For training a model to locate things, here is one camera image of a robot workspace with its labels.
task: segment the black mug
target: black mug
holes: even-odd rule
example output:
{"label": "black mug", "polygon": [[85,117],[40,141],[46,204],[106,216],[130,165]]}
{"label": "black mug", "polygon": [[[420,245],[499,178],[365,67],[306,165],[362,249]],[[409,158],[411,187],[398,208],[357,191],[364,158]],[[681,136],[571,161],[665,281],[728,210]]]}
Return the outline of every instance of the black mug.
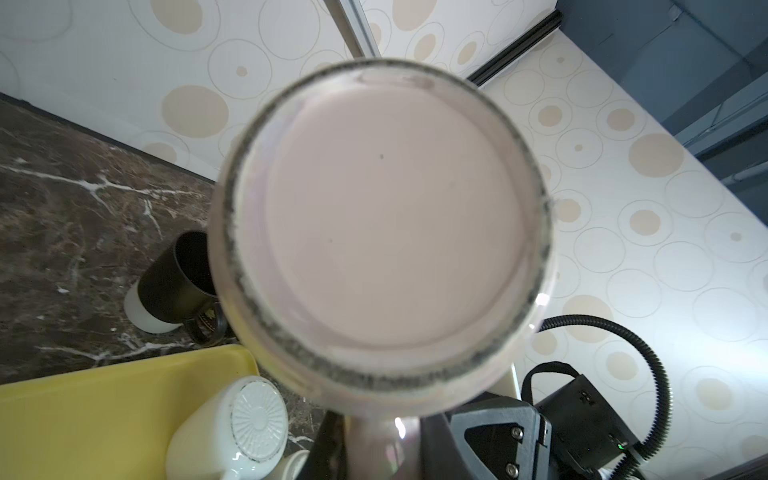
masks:
{"label": "black mug", "polygon": [[201,346],[221,343],[229,324],[210,275],[207,234],[192,230],[177,237],[128,291],[124,308],[145,332],[165,333],[184,325]]}

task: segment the yellow tray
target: yellow tray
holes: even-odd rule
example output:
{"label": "yellow tray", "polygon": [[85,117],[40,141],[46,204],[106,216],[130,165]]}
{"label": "yellow tray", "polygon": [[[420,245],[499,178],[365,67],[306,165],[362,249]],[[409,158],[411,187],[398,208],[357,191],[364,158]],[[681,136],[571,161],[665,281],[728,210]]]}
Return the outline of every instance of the yellow tray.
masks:
{"label": "yellow tray", "polygon": [[227,345],[0,386],[0,478],[165,479],[176,429],[258,374]]}

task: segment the white mug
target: white mug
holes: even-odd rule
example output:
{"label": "white mug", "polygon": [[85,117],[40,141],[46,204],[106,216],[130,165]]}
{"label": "white mug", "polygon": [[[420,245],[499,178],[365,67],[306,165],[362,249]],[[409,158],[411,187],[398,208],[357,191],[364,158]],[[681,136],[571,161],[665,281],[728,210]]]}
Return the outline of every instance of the white mug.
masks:
{"label": "white mug", "polygon": [[168,446],[168,480],[261,480],[280,461],[288,414],[275,386],[259,376],[229,385],[203,404]]}
{"label": "white mug", "polygon": [[286,458],[280,460],[277,467],[265,477],[265,480],[295,480],[304,468],[307,457],[310,456],[309,450],[299,450]]}

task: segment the brown marble surface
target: brown marble surface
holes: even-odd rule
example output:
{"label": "brown marble surface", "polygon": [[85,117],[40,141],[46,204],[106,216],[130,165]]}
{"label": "brown marble surface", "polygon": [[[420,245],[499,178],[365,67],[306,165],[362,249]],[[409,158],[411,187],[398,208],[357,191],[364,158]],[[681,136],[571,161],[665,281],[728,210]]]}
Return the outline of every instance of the brown marble surface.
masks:
{"label": "brown marble surface", "polygon": [[[134,327],[123,298],[176,235],[205,228],[212,191],[0,99],[0,384],[195,348]],[[279,388],[286,452],[311,447],[324,411]]]}

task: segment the white wall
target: white wall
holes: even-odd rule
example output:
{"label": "white wall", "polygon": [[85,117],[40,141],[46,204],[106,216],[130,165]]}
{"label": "white wall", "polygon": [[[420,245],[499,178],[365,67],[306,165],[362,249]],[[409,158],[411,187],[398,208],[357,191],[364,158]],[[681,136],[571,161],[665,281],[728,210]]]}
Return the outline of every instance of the white wall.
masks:
{"label": "white wall", "polygon": [[[558,281],[546,316],[612,319],[670,377],[670,435],[647,478],[701,480],[768,453],[768,229],[560,31],[482,90],[518,125],[554,201]],[[625,341],[553,329],[521,357],[520,378],[570,363],[648,434],[654,384]],[[536,376],[534,400],[568,380]]]}
{"label": "white wall", "polygon": [[[364,2],[384,55],[414,58],[433,34],[420,58],[459,75],[553,8]],[[349,57],[323,0],[0,0],[2,93],[212,179],[260,105]]]}

